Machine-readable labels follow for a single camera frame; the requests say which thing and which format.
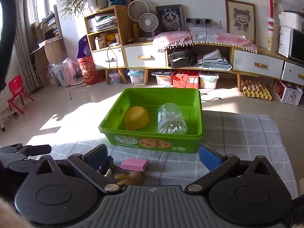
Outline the red cylindrical bag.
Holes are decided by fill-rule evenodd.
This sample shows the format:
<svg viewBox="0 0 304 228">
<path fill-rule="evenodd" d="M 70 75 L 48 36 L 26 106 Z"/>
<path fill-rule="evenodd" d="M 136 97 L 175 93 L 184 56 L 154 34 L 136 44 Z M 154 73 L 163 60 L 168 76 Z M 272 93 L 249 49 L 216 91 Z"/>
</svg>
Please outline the red cylindrical bag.
<svg viewBox="0 0 304 228">
<path fill-rule="evenodd" d="M 83 79 L 87 85 L 92 85 L 99 82 L 99 72 L 96 69 L 93 58 L 87 56 L 77 59 L 80 66 Z"/>
</svg>

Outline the yellow plastic bowl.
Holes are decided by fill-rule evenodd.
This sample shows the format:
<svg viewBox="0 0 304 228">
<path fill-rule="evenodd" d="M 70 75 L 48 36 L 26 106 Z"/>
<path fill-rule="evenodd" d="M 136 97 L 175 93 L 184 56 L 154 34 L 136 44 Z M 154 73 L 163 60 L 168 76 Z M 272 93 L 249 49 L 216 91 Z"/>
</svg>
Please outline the yellow plastic bowl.
<svg viewBox="0 0 304 228">
<path fill-rule="evenodd" d="M 135 131 L 144 128 L 149 123 L 147 110 L 141 106 L 130 107 L 124 113 L 124 124 L 126 130 Z"/>
</svg>

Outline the purple toy grapes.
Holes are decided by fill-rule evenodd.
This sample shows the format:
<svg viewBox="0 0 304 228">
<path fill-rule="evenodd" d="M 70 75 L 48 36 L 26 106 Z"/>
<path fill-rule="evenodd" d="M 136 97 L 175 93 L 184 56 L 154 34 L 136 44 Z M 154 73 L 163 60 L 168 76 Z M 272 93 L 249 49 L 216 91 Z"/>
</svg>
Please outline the purple toy grapes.
<svg viewBox="0 0 304 228">
<path fill-rule="evenodd" d="M 107 156 L 105 162 L 101 164 L 98 170 L 102 175 L 105 175 L 109 169 L 114 169 L 114 159 L 112 156 Z"/>
</svg>

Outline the grey checked cloth mat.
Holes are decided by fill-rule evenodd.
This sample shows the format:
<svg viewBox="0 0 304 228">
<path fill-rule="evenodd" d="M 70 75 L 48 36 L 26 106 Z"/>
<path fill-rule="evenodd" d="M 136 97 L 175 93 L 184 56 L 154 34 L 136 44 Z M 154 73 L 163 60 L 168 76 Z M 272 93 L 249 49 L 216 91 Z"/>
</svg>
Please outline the grey checked cloth mat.
<svg viewBox="0 0 304 228">
<path fill-rule="evenodd" d="M 268 115 L 234 114 L 204 111 L 205 134 L 201 143 L 222 155 L 234 154 L 241 160 L 253 160 L 257 155 L 265 156 L 285 183 L 291 196 L 298 196 L 294 172 L 283 145 L 279 129 Z M 185 187 L 208 173 L 199 159 L 198 152 L 186 153 L 179 145 L 172 152 L 144 150 L 114 146 L 98 130 L 97 124 L 85 130 L 73 129 L 68 121 L 57 132 L 37 135 L 28 144 L 49 144 L 54 159 L 65 159 L 73 153 L 85 154 L 99 144 L 105 144 L 114 158 L 117 168 L 127 158 L 144 158 L 149 164 L 145 184 Z"/>
</svg>

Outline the wooden shelf unit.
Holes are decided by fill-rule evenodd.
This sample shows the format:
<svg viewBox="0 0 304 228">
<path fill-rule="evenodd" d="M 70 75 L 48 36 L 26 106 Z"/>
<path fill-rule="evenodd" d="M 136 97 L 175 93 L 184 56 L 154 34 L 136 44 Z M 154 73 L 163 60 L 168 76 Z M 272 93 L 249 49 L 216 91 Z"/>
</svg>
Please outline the wooden shelf unit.
<svg viewBox="0 0 304 228">
<path fill-rule="evenodd" d="M 103 70 L 106 82 L 120 77 L 128 81 L 124 70 L 128 67 L 124 46 L 132 38 L 131 20 L 126 5 L 113 5 L 96 10 L 84 17 L 91 56 L 97 70 Z"/>
</svg>

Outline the white desk fan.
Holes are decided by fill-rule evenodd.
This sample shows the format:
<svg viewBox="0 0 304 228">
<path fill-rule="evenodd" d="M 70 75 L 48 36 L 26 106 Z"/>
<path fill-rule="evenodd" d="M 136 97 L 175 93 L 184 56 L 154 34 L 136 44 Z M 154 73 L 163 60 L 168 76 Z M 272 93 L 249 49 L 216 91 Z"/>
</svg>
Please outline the white desk fan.
<svg viewBox="0 0 304 228">
<path fill-rule="evenodd" d="M 155 37 L 155 30 L 159 26 L 159 20 L 155 14 L 147 12 L 140 16 L 139 26 L 142 31 L 148 33 L 147 40 L 153 40 Z"/>
</svg>

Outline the white plastic shopping bag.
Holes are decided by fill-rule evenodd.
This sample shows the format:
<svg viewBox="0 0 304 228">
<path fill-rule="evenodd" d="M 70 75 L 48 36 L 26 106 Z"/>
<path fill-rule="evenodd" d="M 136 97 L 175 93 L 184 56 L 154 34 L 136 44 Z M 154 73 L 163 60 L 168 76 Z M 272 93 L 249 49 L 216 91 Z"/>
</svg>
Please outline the white plastic shopping bag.
<svg viewBox="0 0 304 228">
<path fill-rule="evenodd" d="M 71 58 L 68 57 L 58 64 L 49 66 L 47 77 L 53 88 L 60 86 L 67 88 L 75 83 L 77 75 Z"/>
</svg>

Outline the black bag in cabinet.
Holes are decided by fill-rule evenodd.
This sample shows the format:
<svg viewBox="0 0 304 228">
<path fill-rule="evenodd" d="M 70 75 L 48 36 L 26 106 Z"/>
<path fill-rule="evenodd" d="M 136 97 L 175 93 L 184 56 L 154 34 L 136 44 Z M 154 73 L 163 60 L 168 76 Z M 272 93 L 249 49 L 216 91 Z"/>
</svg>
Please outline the black bag in cabinet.
<svg viewBox="0 0 304 228">
<path fill-rule="evenodd" d="M 168 55 L 171 68 L 189 67 L 194 63 L 191 51 L 175 51 Z"/>
</svg>

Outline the clear cotton swab jar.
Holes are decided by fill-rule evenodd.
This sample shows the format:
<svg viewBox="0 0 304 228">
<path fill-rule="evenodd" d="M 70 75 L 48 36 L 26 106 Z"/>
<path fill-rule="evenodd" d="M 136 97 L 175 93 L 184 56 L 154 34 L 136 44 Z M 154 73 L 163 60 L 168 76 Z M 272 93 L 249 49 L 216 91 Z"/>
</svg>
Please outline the clear cotton swab jar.
<svg viewBox="0 0 304 228">
<path fill-rule="evenodd" d="M 158 133 L 181 134 L 187 133 L 187 125 L 184 121 L 180 107 L 173 103 L 163 104 L 158 110 Z"/>
</svg>

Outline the pink rectangular box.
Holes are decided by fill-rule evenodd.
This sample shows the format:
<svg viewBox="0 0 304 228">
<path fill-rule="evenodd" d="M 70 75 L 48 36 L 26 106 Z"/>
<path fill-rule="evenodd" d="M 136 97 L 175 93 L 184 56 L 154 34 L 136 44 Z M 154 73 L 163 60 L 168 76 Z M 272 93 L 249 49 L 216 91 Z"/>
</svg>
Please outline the pink rectangular box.
<svg viewBox="0 0 304 228">
<path fill-rule="evenodd" d="M 148 160 L 140 159 L 140 158 L 127 158 L 121 163 L 120 166 L 120 168 L 123 170 L 139 171 L 139 172 L 144 172 L 147 167 L 148 167 Z"/>
</svg>

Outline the red plastic child chair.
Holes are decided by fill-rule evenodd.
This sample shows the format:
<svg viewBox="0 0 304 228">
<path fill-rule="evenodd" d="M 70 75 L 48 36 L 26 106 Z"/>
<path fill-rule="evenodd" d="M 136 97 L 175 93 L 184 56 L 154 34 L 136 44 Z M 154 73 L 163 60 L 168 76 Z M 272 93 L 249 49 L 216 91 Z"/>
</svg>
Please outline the red plastic child chair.
<svg viewBox="0 0 304 228">
<path fill-rule="evenodd" d="M 14 103 L 15 99 L 19 97 L 22 105 L 24 105 L 23 95 L 26 96 L 31 101 L 35 101 L 35 100 L 25 92 L 21 75 L 15 76 L 8 83 L 8 87 L 12 94 L 12 96 L 7 100 L 10 111 L 12 112 L 13 111 L 12 108 L 15 107 L 21 114 L 24 114 L 24 111 Z"/>
</svg>

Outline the black microwave oven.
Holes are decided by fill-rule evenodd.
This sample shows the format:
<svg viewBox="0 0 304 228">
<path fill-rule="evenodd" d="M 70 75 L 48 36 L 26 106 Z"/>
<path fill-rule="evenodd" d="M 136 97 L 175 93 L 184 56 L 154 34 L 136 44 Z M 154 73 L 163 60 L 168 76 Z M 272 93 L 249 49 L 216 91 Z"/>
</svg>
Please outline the black microwave oven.
<svg viewBox="0 0 304 228">
<path fill-rule="evenodd" d="M 303 32 L 280 26 L 278 53 L 286 58 L 303 62 Z"/>
</svg>

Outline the red storage box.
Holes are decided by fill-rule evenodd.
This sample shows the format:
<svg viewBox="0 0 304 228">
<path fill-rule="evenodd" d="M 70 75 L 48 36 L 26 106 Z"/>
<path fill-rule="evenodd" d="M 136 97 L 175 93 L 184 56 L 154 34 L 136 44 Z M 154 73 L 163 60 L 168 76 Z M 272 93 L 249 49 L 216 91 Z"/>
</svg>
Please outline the red storage box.
<svg viewBox="0 0 304 228">
<path fill-rule="evenodd" d="M 196 70 L 176 70 L 172 74 L 173 87 L 175 88 L 199 88 L 199 76 Z"/>
</svg>

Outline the clear storage box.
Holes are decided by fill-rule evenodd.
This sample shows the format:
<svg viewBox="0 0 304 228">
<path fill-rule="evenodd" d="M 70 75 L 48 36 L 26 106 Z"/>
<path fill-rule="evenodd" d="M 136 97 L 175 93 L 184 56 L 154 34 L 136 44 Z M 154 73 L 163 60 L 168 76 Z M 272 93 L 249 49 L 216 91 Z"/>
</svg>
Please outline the clear storage box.
<svg viewBox="0 0 304 228">
<path fill-rule="evenodd" d="M 132 84 L 144 84 L 144 70 L 130 69 L 128 76 Z"/>
</svg>

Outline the framed cartoon girl picture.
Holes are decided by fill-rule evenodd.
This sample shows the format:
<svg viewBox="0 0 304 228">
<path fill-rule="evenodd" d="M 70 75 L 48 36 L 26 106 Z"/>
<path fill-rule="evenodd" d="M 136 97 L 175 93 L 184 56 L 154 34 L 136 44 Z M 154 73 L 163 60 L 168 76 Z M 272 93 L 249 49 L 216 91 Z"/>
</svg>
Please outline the framed cartoon girl picture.
<svg viewBox="0 0 304 228">
<path fill-rule="evenodd" d="M 244 36 L 256 43 L 255 4 L 236 0 L 225 0 L 227 32 Z"/>
</svg>

